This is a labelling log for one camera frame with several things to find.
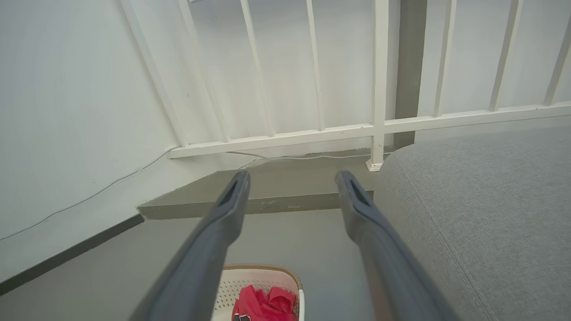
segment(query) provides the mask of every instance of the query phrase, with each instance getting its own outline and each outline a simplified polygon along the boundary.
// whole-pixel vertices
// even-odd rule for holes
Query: basket rim
[[[292,270],[284,266],[270,265],[270,264],[227,264],[224,266],[224,270],[270,270],[270,271],[283,272],[291,276],[291,278],[295,281],[298,290],[303,290],[303,285],[301,284],[301,280]]]

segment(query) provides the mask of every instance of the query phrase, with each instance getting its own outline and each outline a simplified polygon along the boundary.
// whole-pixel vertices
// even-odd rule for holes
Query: railing post
[[[369,171],[378,171],[383,164],[389,52],[389,0],[375,0],[374,6],[373,124],[375,127],[371,138],[371,159],[367,161]]]

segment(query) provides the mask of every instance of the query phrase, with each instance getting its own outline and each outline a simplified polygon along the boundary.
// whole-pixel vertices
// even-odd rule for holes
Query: black baseboard
[[[73,258],[82,255],[83,253],[89,251],[90,249],[113,238],[114,236],[117,236],[122,232],[125,232],[129,228],[132,228],[143,222],[144,219],[141,216],[141,214],[137,214],[136,216],[133,216],[130,219],[124,220],[121,223],[113,227],[110,227],[104,230],[103,232],[95,236],[92,236],[79,244],[76,244],[68,248],[64,252],[61,252],[60,254],[53,256],[43,261],[42,263],[34,267],[31,267],[18,275],[11,277],[10,279],[0,283],[0,295],[4,295],[12,291],[13,289],[23,285],[24,283],[32,281],[33,279],[39,277],[40,275],[66,263],[67,261]]]

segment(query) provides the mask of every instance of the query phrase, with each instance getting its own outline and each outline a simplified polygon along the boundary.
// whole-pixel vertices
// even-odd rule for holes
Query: railing baluster
[[[324,130],[325,116],[323,112],[323,100],[321,98],[321,81],[319,80],[319,63],[317,59],[317,39],[315,37],[315,19],[313,17],[313,3],[311,0],[307,0],[307,16],[309,18],[309,36],[311,37],[311,50],[313,52],[313,74],[315,75],[315,91],[317,92],[319,130]]]
[[[547,93],[545,94],[545,99],[543,105],[553,106],[555,102],[555,93],[557,92],[557,86],[559,86],[559,80],[561,79],[561,73],[565,68],[565,62],[569,56],[569,48],[571,47],[571,15],[569,16],[569,22],[567,23],[567,29],[565,30],[565,36],[563,37],[563,43],[561,44],[561,49],[559,50],[559,56],[555,62],[555,67],[553,68],[553,74],[551,76],[551,81],[547,87]]]
[[[208,95],[208,103],[210,104],[210,108],[214,111],[214,115],[216,116],[216,121],[220,128],[220,132],[224,138],[224,141],[230,141],[230,135],[226,131],[228,127],[224,116],[222,114],[222,110],[218,105],[218,100],[214,96],[214,92],[212,91],[212,86],[204,70],[204,55],[202,53],[202,47],[200,45],[200,40],[198,40],[198,33],[196,32],[196,27],[194,25],[194,20],[192,19],[192,12],[190,11],[190,7],[188,6],[187,0],[179,0],[179,7],[180,12],[182,13],[182,17],[184,20],[184,25],[186,26],[186,30],[190,36],[190,42],[192,45],[192,52],[194,57],[192,60],[192,64],[195,70],[198,70],[199,78],[202,81],[203,90]]]
[[[254,58],[254,65],[256,66],[256,72],[258,74],[258,85],[260,87],[262,102],[264,104],[264,112],[266,114],[268,131],[270,132],[270,136],[273,137],[276,134],[276,130],[274,128],[274,118],[272,116],[270,100],[268,99],[266,92],[266,85],[264,83],[264,75],[262,72],[262,64],[260,63],[260,57],[258,56],[258,46],[256,44],[256,35],[254,34],[252,15],[250,14],[250,5],[248,4],[248,0],[240,0],[240,3],[242,4],[242,12],[244,13],[244,20],[246,22],[246,29],[248,31],[248,39],[250,40],[250,47],[252,48],[252,57]]]
[[[176,114],[175,108],[172,105],[172,101],[168,96],[167,90],[164,86],[163,79],[160,77],[159,69],[156,66],[155,61],[152,58],[151,49],[148,46],[147,39],[145,39],[143,30],[139,24],[137,16],[135,14],[135,9],[131,3],[131,0],[121,0],[123,10],[127,16],[131,30],[135,35],[135,40],[139,45],[139,50],[143,55],[143,60],[147,65],[148,72],[151,75],[152,82],[155,84],[157,93],[159,94],[160,101],[163,103],[164,109],[167,111],[168,119],[171,121],[172,128],[175,131],[176,137],[182,147],[190,145],[186,137],[186,133],[180,125],[178,116]]]
[[[440,69],[438,82],[436,83],[436,99],[434,104],[434,117],[442,115],[442,96],[446,89],[448,66],[450,65],[450,53],[452,51],[452,35],[456,20],[456,0],[448,0],[446,5],[446,17],[444,20],[444,36],[442,38],[442,51],[440,53]]]
[[[512,0],[512,4],[509,8],[508,25],[505,29],[504,44],[502,45],[496,80],[492,89],[492,99],[490,99],[489,111],[497,111],[500,107],[498,105],[498,101],[500,98],[501,85],[504,80],[507,61],[510,57],[513,43],[516,39],[517,28],[520,25],[521,6],[522,0]]]

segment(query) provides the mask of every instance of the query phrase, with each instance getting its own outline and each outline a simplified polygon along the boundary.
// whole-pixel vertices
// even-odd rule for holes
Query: gray floor
[[[0,296],[1,320],[125,320],[198,218],[154,220]],[[340,210],[246,215],[227,263],[287,266],[307,320],[374,320],[359,249]]]

